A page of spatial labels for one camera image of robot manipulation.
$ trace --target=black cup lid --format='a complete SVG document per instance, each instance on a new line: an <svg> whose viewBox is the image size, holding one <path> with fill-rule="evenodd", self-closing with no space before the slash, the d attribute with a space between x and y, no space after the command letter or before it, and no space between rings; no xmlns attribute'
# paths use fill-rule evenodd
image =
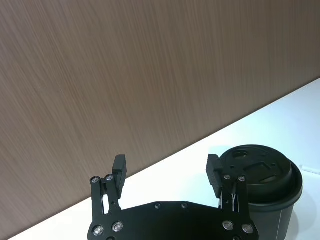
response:
<svg viewBox="0 0 320 240"><path fill-rule="evenodd" d="M232 177L245 176L250 204L280 201L295 188L292 162L270 147L237 146L226 151L220 159Z"/></svg>

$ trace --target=screw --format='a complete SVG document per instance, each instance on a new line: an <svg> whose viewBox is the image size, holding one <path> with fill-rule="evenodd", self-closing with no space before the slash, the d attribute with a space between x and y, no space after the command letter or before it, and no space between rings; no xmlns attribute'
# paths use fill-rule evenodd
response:
<svg viewBox="0 0 320 240"><path fill-rule="evenodd" d="M231 222L231 221L224 221L222 223L224 229L228 230L228 231L231 231L234 229L234 224Z"/></svg>
<svg viewBox="0 0 320 240"><path fill-rule="evenodd" d="M117 221L112 225L112 231L114 232L120 232L123 228L124 228L124 225L120 221Z"/></svg>
<svg viewBox="0 0 320 240"><path fill-rule="evenodd" d="M238 176L238 180L240 182L244 182L246 180L246 178L244 176Z"/></svg>
<svg viewBox="0 0 320 240"><path fill-rule="evenodd" d="M112 175L106 176L106 180L107 180L107 181L111 181L112 179L114 179L114 176L112 176Z"/></svg>
<svg viewBox="0 0 320 240"><path fill-rule="evenodd" d="M100 236L103 232L104 232L104 228L103 228L102 226L97 226L97 227L93 230L93 235L95 235L95 236Z"/></svg>
<svg viewBox="0 0 320 240"><path fill-rule="evenodd" d="M182 204L181 204L181 207L182 207L183 209L186 209L186 208L188 207L188 204L182 203Z"/></svg>
<svg viewBox="0 0 320 240"><path fill-rule="evenodd" d="M251 224L243 224L242 230L247 234L253 234L254 233L254 227Z"/></svg>
<svg viewBox="0 0 320 240"><path fill-rule="evenodd" d="M98 177L94 177L91 179L91 182L93 182L94 184L97 183L99 181Z"/></svg>
<svg viewBox="0 0 320 240"><path fill-rule="evenodd" d="M154 208L155 208L155 209L160 209L160 208L161 208L161 204L160 204L160 203L156 203L156 204L154 205Z"/></svg>

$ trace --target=white table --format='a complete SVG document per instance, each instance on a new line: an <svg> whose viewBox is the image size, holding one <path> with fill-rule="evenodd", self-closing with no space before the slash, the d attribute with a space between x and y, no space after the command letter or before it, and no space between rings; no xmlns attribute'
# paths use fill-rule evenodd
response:
<svg viewBox="0 0 320 240"><path fill-rule="evenodd" d="M274 148L297 166L319 173L320 79L128 178L120 206L127 209L156 201L189 201L217 207L206 174L208 153L220 156L245 144ZM294 205L286 240L320 238L320 175L304 170L302 175L303 194ZM91 210L89 198L11 239L86 240Z"/></svg>

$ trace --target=wooden wall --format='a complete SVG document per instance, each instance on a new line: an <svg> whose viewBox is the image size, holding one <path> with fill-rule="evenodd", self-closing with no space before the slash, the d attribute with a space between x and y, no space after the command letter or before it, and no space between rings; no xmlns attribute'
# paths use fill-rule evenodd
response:
<svg viewBox="0 0 320 240"><path fill-rule="evenodd" d="M89 197L116 154L130 176L319 77L319 10L0 1L0 239Z"/></svg>

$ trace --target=brown wood grain surface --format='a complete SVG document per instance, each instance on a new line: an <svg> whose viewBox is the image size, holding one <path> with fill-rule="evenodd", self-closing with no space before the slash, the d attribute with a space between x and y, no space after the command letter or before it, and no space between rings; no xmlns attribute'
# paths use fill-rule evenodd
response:
<svg viewBox="0 0 320 240"><path fill-rule="evenodd" d="M0 239L89 197L115 155L130 176L319 77L319 10L0 1Z"/></svg>

